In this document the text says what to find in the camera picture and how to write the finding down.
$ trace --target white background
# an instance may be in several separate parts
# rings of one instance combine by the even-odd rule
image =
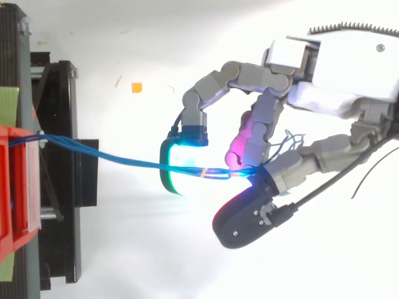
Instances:
[[[79,137],[99,138],[103,151],[154,162],[182,108],[182,94],[225,62],[259,64],[273,39],[307,34],[310,26],[358,21],[399,29],[394,1],[16,2],[32,21],[31,50],[51,51],[53,62],[70,60],[79,68]],[[132,82],[143,83],[142,93],[132,93]],[[232,91],[209,108],[209,138],[221,162],[239,117],[255,99]],[[307,133],[311,142],[348,133],[349,125],[287,108],[276,139],[289,128]],[[75,285],[53,279],[42,296],[399,298],[398,154],[350,200],[362,175],[395,146],[390,143],[282,227],[239,250],[223,248],[211,228],[228,200],[222,192],[174,196],[156,170],[101,161],[98,207],[81,212],[82,278]],[[277,203],[296,201],[329,177],[315,175]]]

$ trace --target robotic hand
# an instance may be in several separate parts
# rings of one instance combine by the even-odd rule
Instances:
[[[261,65],[228,62],[184,94],[181,132],[175,125],[169,137],[206,146],[206,107],[230,88],[260,93],[251,111],[242,115],[225,157],[232,170],[257,168],[252,187],[215,215],[213,229],[225,247],[245,246],[281,225],[398,134],[398,37],[399,32],[368,24],[314,28],[307,36],[275,40]],[[350,136],[330,136],[268,161],[268,140],[284,105],[356,120]],[[273,197],[318,171],[339,173],[297,203],[273,204]]]

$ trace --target illuminated object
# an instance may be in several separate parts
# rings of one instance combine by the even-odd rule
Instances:
[[[211,146],[189,146],[170,144],[161,153],[162,164],[185,167],[213,167],[223,168],[220,157],[214,154]],[[163,185],[170,192],[189,197],[208,197],[229,199],[251,186],[244,177],[231,177],[226,180],[204,179],[187,176],[181,173],[161,171]]]

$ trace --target blue cable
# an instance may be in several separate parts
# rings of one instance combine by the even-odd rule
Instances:
[[[286,144],[289,140],[294,140],[294,145],[296,145],[296,143],[298,143],[298,142],[303,142],[303,135],[292,135],[290,133],[290,136],[291,137],[288,137],[288,135],[287,135],[287,137],[285,137],[284,140],[278,144],[279,148],[277,149],[277,151],[265,163],[263,163],[263,165],[272,161],[280,153],[284,144]],[[296,136],[301,136],[302,140],[296,141],[295,140]],[[103,152],[93,149],[89,146],[83,145],[83,144],[81,144],[77,141],[74,141],[65,136],[56,136],[56,135],[49,135],[49,134],[25,136],[25,137],[10,141],[9,147],[22,145],[24,143],[33,142],[33,141],[40,141],[40,140],[48,140],[51,143],[54,143],[55,145],[58,145],[62,148],[70,150],[70,151],[88,154],[88,155],[91,155],[91,156],[94,156],[97,158],[106,159],[111,162],[115,162],[118,164],[124,164],[127,166],[136,166],[136,167],[141,167],[141,168],[156,168],[156,169],[160,169],[160,170],[164,170],[164,171],[171,171],[171,172],[175,172],[175,173],[187,174],[190,176],[197,176],[197,177],[200,177],[203,172],[203,168],[198,168],[198,167],[171,166],[171,165],[167,165],[167,164],[151,163],[151,162],[146,162],[146,161],[127,159],[127,158],[114,156],[111,154],[103,153]],[[229,170],[229,169],[223,169],[223,168],[208,168],[206,173],[212,174],[212,176],[204,176],[204,178],[207,178],[207,179],[229,179],[229,174],[250,176],[250,175],[256,174],[257,170],[258,170],[258,167],[241,169],[241,170]]]

